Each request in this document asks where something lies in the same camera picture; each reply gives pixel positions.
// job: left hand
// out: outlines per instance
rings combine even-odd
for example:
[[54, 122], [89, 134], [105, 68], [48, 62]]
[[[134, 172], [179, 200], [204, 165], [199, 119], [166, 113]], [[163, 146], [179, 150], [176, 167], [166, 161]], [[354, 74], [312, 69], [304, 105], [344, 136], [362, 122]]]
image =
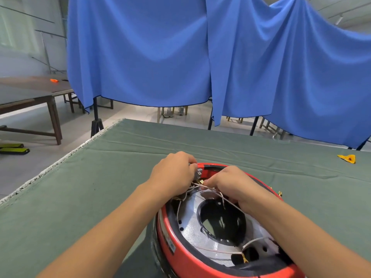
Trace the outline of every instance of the left hand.
[[170, 153], [153, 168], [147, 184], [170, 199], [187, 191], [196, 170], [197, 161], [192, 155]]

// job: shoe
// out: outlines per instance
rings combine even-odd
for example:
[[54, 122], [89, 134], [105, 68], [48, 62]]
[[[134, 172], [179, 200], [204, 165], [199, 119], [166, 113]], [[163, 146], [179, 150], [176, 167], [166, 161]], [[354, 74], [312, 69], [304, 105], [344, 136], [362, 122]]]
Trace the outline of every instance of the shoe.
[[183, 116], [184, 114], [184, 107], [179, 107], [179, 116]]
[[170, 117], [174, 117], [174, 114], [171, 111], [171, 107], [168, 107], [166, 110], [166, 113], [164, 113], [164, 118], [170, 118]]

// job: forearm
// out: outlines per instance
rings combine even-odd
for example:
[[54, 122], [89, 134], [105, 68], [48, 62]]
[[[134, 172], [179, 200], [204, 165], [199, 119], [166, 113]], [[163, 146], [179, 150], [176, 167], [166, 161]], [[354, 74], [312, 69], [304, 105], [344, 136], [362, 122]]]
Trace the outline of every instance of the forearm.
[[165, 195], [140, 185], [116, 210], [51, 263], [39, 277], [112, 277]]
[[308, 278], [371, 277], [371, 264], [272, 195], [256, 197], [252, 216]]

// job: hand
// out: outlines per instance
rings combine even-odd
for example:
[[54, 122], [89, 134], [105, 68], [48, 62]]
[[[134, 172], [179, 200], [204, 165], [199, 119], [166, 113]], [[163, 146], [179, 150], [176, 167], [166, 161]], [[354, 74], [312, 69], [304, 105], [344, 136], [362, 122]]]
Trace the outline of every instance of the hand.
[[270, 197], [272, 195], [236, 166], [224, 168], [205, 180], [204, 185], [218, 189], [221, 193], [228, 196], [232, 203], [237, 201], [241, 210], [250, 215], [254, 198], [264, 195]]
[[170, 153], [153, 168], [147, 184], [171, 199], [187, 191], [196, 170], [197, 161], [192, 155], [182, 151]]

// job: sticker label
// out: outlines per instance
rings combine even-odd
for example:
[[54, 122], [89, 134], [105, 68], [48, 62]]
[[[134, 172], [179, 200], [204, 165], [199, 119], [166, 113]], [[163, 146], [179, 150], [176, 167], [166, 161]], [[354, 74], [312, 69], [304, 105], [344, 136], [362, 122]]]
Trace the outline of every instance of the sticker label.
[[170, 239], [169, 234], [167, 233], [167, 230], [166, 230], [165, 224], [164, 224], [164, 218], [163, 218], [161, 210], [159, 212], [159, 217], [160, 217], [160, 226], [161, 226], [161, 230], [162, 230], [162, 233], [164, 235], [165, 241], [167, 243], [167, 246], [169, 247], [170, 252], [174, 255], [176, 247], [175, 247], [173, 241]]

